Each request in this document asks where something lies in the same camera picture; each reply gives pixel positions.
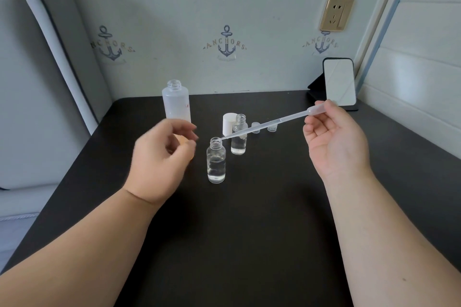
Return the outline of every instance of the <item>threaded bottle neck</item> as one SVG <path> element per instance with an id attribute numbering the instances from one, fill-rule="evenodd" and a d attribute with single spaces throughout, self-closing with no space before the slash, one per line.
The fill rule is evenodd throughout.
<path id="1" fill-rule="evenodd" d="M 170 80 L 167 84 L 171 90 L 181 89 L 181 82 L 179 80 L 173 79 L 173 80 Z"/>
<path id="2" fill-rule="evenodd" d="M 245 124 L 246 120 L 247 120 L 247 118 L 246 118 L 245 114 L 237 114 L 237 117 L 236 117 L 237 125 Z"/>
<path id="3" fill-rule="evenodd" d="M 213 137 L 210 140 L 210 148 L 213 150 L 221 149 L 223 146 L 223 141 L 219 137 Z"/>

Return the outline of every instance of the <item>wall socket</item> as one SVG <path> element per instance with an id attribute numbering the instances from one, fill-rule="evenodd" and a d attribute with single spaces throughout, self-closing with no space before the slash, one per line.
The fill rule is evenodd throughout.
<path id="1" fill-rule="evenodd" d="M 349 19 L 354 0 L 328 0 L 323 13 L 320 30 L 343 31 Z"/>

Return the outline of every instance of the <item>white wall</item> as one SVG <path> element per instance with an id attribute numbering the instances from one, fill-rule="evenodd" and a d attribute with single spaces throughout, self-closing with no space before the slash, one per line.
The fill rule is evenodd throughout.
<path id="1" fill-rule="evenodd" d="M 401 0 L 359 97 L 461 158 L 461 0 Z"/>
<path id="2" fill-rule="evenodd" d="M 346 31 L 325 36 L 330 48 L 319 54 L 326 0 L 77 0 L 114 99 L 160 95 L 172 78 L 191 94 L 304 89 L 323 57 L 356 58 L 376 3 L 356 0 Z M 100 53 L 101 25 L 122 52 L 116 60 Z M 239 44 L 227 58 L 218 50 L 225 25 L 230 48 Z"/>

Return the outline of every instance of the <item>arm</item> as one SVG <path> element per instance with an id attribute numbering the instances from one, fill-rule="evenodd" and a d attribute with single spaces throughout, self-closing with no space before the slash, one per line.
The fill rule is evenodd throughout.
<path id="1" fill-rule="evenodd" d="M 141 136 L 124 187 L 0 276 L 0 306 L 112 306 L 152 217 L 194 156 L 193 129 L 185 121 L 166 119 Z M 190 141 L 180 146 L 173 132 Z"/>
<path id="2" fill-rule="evenodd" d="M 307 117 L 303 131 L 330 201 L 354 305 L 459 306 L 461 274 L 373 175 L 358 124 L 331 101 L 326 111 Z"/>

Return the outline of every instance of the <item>clear liquid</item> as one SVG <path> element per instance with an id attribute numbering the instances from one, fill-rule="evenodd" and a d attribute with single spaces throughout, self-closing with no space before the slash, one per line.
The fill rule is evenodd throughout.
<path id="1" fill-rule="evenodd" d="M 226 178 L 226 160 L 220 156 L 212 156 L 207 165 L 208 179 L 211 183 L 221 183 Z"/>
<path id="2" fill-rule="evenodd" d="M 234 154 L 240 155 L 245 153 L 247 149 L 247 136 L 237 136 L 233 137 L 232 141 L 230 142 L 230 151 Z"/>

